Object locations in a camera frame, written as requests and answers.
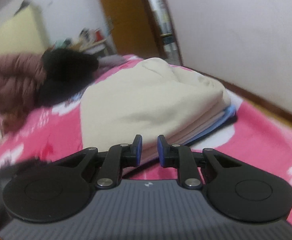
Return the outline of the yellow-green wardrobe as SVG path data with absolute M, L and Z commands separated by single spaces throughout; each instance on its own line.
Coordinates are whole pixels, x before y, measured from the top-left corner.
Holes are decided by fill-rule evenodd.
M 42 13 L 29 5 L 0 26 L 0 55 L 9 53 L 43 53 L 50 39 Z

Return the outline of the brown wooden door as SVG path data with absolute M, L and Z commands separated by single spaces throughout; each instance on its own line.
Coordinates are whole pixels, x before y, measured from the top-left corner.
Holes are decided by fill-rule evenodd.
M 166 58 L 160 29 L 148 0 L 100 0 L 119 54 Z

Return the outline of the cluttered side table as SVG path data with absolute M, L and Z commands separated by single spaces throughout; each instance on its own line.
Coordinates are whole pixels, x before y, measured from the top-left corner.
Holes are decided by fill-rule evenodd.
M 58 48 L 96 54 L 97 56 L 109 56 L 115 53 L 108 36 L 105 36 L 100 28 L 84 28 L 77 38 L 58 40 L 51 46 L 52 50 Z

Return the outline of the beige zip-up jacket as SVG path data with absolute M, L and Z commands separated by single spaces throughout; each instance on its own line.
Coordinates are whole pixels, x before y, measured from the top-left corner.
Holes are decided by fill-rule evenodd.
M 80 101 L 82 144 L 105 151 L 138 134 L 144 143 L 142 127 L 150 110 L 172 107 L 211 117 L 230 104 L 219 81 L 162 59 L 147 59 L 86 89 Z

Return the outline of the person in mauve puffer coat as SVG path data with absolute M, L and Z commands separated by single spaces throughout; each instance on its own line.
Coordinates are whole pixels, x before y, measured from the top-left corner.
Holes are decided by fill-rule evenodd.
M 0 55 L 0 130 L 19 130 L 35 108 L 68 100 L 124 63 L 121 55 L 97 58 L 71 49 Z

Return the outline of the folded white towel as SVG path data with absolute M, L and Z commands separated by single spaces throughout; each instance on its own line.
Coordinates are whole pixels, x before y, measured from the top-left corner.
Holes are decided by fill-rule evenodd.
M 182 113 L 178 109 L 157 108 L 147 112 L 148 123 L 142 127 L 145 136 L 141 164 L 158 157 L 157 136 L 164 135 L 169 143 L 185 145 L 216 130 L 236 115 L 234 104 L 211 117 L 208 113 L 196 116 L 194 111 Z

